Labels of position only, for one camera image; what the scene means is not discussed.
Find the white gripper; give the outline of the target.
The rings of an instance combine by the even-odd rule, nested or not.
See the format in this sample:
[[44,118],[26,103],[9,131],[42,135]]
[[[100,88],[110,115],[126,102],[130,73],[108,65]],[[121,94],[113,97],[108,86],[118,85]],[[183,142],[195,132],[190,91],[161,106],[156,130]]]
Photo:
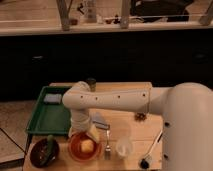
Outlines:
[[73,135],[76,132],[85,132],[87,135],[94,140],[96,143],[100,142],[100,135],[95,125],[91,125],[91,117],[88,114],[87,110],[74,110],[71,109],[71,118],[70,118],[70,129],[69,134]]

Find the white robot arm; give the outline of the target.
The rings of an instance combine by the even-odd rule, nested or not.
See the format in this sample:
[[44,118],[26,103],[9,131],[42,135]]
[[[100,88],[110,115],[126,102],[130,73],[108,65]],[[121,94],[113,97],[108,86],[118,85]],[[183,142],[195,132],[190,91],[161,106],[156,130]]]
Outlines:
[[93,92],[83,81],[62,98],[72,127],[87,130],[90,108],[163,118],[162,171],[213,171],[213,90],[199,83]]

